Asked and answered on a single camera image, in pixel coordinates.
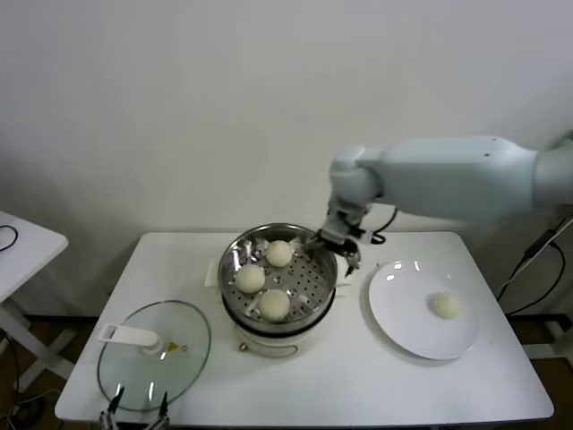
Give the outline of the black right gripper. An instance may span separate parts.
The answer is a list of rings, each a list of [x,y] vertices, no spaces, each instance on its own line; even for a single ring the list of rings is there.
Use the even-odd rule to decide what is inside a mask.
[[[361,255],[359,247],[352,239],[346,238],[342,243],[334,242],[327,239],[322,230],[317,230],[305,239],[305,246],[323,247],[334,254],[345,257],[347,276],[350,276],[354,271],[360,268]]]

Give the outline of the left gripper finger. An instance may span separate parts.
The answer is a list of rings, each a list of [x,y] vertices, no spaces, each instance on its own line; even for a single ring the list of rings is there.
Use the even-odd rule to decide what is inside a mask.
[[[165,392],[159,407],[158,417],[150,424],[150,429],[168,429],[169,427],[167,392]]]
[[[99,414],[99,425],[101,429],[119,428],[115,420],[115,413],[119,407],[123,394],[124,394],[124,387],[121,386],[115,397],[109,402],[107,409],[103,410]]]

